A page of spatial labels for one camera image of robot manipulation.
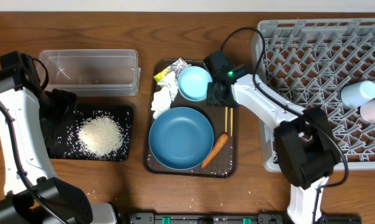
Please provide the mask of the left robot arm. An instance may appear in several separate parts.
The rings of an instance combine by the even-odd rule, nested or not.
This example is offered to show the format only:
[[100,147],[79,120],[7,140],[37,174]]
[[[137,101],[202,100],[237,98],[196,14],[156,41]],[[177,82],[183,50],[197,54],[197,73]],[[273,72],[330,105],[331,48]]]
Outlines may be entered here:
[[77,95],[40,80],[37,58],[13,51],[0,56],[0,140],[6,168],[0,223],[117,223],[110,203],[92,204],[58,178],[42,124],[58,124],[76,108]]

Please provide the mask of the white pink cup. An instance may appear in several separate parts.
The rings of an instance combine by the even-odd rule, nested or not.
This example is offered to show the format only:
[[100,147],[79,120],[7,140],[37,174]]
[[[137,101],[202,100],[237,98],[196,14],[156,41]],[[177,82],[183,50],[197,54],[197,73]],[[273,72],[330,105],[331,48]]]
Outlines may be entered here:
[[365,121],[375,123],[375,99],[362,105],[360,107],[360,114]]

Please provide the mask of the light blue bowl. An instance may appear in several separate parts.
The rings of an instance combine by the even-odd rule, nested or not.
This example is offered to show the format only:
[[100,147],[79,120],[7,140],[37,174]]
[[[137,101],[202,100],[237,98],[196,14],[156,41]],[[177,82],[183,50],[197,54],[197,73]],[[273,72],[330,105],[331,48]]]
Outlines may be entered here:
[[208,84],[212,81],[211,75],[198,66],[183,69],[177,77],[178,90],[189,101],[206,100]]

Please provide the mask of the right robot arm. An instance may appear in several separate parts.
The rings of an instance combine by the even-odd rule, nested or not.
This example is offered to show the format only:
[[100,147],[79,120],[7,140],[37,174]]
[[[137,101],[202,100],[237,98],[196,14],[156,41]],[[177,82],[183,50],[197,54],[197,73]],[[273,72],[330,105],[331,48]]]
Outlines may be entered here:
[[204,63],[213,78],[208,85],[209,105],[244,106],[270,127],[279,167],[291,184],[290,220],[318,223],[322,190],[341,161],[326,113],[287,101],[256,72],[231,65],[221,50],[207,56]]

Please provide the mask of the light blue cup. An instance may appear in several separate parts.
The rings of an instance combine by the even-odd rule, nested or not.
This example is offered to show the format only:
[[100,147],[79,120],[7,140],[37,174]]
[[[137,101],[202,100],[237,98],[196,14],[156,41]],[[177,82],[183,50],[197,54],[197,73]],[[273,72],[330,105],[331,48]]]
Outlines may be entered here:
[[354,83],[341,91],[342,102],[350,108],[358,108],[375,98],[375,83],[369,80]]

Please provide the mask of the large blue plate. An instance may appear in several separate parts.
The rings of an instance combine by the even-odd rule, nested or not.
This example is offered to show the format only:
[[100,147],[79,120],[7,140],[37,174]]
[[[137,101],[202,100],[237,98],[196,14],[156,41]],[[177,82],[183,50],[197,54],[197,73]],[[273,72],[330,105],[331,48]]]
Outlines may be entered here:
[[162,113],[150,127],[149,148],[163,166],[188,170],[203,163],[215,141],[211,123],[201,112],[176,107]]

